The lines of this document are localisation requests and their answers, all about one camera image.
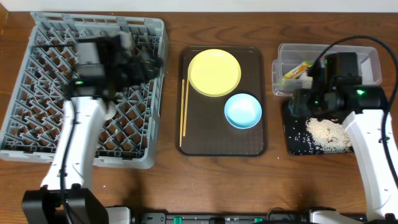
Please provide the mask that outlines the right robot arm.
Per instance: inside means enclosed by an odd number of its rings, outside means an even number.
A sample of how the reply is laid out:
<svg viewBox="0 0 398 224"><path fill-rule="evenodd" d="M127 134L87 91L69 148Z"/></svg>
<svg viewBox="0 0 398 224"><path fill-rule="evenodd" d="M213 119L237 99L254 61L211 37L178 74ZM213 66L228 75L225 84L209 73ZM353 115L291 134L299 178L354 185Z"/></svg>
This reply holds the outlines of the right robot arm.
<svg viewBox="0 0 398 224"><path fill-rule="evenodd" d="M389 100L378 85L363 85L354 52L321 54L308 69L309 89L289 103L293 116L336 118L358 163L368 223L397 223L397 146Z"/></svg>

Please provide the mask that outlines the white paper napkin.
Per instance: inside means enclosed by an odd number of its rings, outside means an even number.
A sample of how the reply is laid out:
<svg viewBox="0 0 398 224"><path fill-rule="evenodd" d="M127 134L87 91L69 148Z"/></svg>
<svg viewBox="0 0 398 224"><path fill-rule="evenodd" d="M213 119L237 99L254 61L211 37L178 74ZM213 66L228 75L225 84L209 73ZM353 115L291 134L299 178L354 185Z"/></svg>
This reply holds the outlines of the white paper napkin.
<svg viewBox="0 0 398 224"><path fill-rule="evenodd" d="M298 78L302 82L302 88L311 89L313 78L307 75L307 72L304 72Z"/></svg>

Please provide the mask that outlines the white paper cup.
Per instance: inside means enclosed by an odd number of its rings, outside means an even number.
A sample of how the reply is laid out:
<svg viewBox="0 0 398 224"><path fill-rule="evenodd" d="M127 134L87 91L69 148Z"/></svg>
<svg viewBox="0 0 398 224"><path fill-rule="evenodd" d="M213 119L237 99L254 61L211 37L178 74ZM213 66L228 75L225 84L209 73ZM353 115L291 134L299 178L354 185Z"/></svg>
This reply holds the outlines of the white paper cup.
<svg viewBox="0 0 398 224"><path fill-rule="evenodd" d="M113 102L110 102L107 106L104 119L106 121L110 120L115 116L115 114L116 114L116 105Z"/></svg>

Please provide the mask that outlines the green orange snack wrapper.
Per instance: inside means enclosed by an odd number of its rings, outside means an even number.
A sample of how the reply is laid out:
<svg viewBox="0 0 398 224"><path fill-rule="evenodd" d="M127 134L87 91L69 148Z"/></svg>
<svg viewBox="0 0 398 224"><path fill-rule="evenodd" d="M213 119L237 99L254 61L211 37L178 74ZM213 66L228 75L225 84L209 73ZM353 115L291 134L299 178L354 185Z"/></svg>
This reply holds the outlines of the green orange snack wrapper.
<svg viewBox="0 0 398 224"><path fill-rule="evenodd" d="M295 80L298 79L308 68L313 65L312 62L303 61L301 64L297 65L295 68L291 69L291 71L284 74L285 79Z"/></svg>

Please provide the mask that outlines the yellow round plate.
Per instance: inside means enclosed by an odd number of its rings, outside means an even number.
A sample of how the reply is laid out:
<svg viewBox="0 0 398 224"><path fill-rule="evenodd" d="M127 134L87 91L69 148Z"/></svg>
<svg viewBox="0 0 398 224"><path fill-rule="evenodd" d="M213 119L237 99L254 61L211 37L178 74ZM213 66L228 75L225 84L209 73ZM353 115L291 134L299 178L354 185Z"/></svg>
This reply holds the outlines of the yellow round plate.
<svg viewBox="0 0 398 224"><path fill-rule="evenodd" d="M242 76L241 66L231 53L208 49L193 57L188 66L188 80L199 93L219 97L231 93Z"/></svg>

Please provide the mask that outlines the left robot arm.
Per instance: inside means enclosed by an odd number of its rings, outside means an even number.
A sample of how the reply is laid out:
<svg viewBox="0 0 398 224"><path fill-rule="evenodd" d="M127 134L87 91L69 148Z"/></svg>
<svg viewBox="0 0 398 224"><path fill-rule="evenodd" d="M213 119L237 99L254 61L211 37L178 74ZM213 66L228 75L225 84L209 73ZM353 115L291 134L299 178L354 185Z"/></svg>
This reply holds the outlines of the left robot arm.
<svg viewBox="0 0 398 224"><path fill-rule="evenodd" d="M163 60L150 47L138 49L127 32L81 37L73 46L79 77L64 88L55 158L40 189L25 192L23 212L29 223L132 223L130 208L105 207L91 191L93 160L116 93L158 77Z"/></svg>

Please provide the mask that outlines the light blue bowl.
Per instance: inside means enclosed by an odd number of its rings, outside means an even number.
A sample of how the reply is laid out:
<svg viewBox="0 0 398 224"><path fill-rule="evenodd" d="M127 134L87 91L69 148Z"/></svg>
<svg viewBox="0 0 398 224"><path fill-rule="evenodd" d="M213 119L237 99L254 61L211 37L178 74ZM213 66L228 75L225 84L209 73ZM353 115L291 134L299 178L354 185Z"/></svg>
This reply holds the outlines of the light blue bowl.
<svg viewBox="0 0 398 224"><path fill-rule="evenodd" d="M262 107L252 95L238 93L227 100L224 106L224 116L234 128L249 129L261 120Z"/></svg>

